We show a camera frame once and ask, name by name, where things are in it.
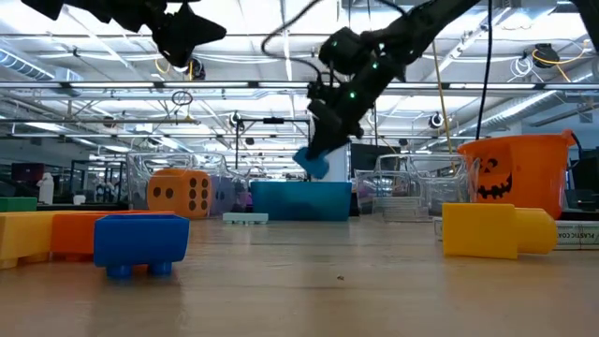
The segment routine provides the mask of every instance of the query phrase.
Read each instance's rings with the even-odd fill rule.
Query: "teal container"
[[[0,212],[35,212],[37,198],[0,198]]]
[[[274,221],[347,221],[351,183],[253,182],[254,212]]]

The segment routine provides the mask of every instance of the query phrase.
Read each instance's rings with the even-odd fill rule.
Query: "blue toy block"
[[[299,149],[293,156],[293,160],[298,163],[303,169],[312,175],[316,179],[323,179],[329,173],[329,162],[325,160],[325,156],[328,152],[323,152],[314,160],[308,160],[306,155],[308,154],[308,148],[303,147]]]
[[[174,214],[115,214],[95,222],[94,264],[112,278],[131,276],[148,265],[152,275],[170,275],[185,257],[189,220]]]

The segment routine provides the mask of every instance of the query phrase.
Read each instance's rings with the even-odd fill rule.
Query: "yellow block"
[[[446,256],[518,258],[547,254],[557,244],[557,226],[544,210],[503,204],[443,205]]]
[[[33,262],[48,254],[52,218],[57,213],[64,212],[0,213],[0,269],[15,267],[20,257]]]

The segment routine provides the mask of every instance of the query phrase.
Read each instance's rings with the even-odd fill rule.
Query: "table surface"
[[[596,336],[599,252],[444,258],[432,225],[192,225],[172,277],[0,271],[0,335]]]

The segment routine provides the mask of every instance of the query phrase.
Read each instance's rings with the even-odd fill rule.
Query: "green block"
[[[37,211],[37,198],[0,198],[0,212]]]

